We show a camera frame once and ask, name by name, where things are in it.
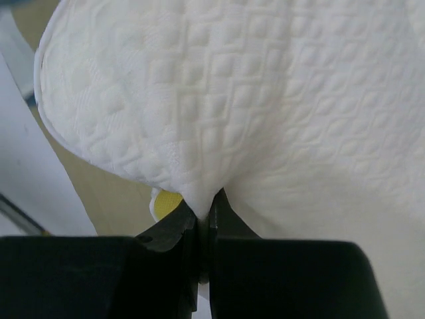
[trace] white textured fabric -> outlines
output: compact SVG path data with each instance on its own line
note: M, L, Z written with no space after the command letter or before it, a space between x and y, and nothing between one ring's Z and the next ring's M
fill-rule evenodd
M354 241L392 318L425 318L422 0L65 0L43 120L201 218L226 187L265 237Z

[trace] yellow object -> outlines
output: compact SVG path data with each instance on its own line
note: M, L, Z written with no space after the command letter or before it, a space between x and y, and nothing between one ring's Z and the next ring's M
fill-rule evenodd
M182 200L183 197L180 194L161 191L155 199L155 204L153 206L157 219L160 221L174 211Z

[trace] quilted fabric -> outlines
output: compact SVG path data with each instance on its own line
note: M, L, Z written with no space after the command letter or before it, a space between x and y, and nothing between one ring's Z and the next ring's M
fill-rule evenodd
M64 0L40 112L200 219L226 187L265 237L356 242L392 318L425 318L422 2Z

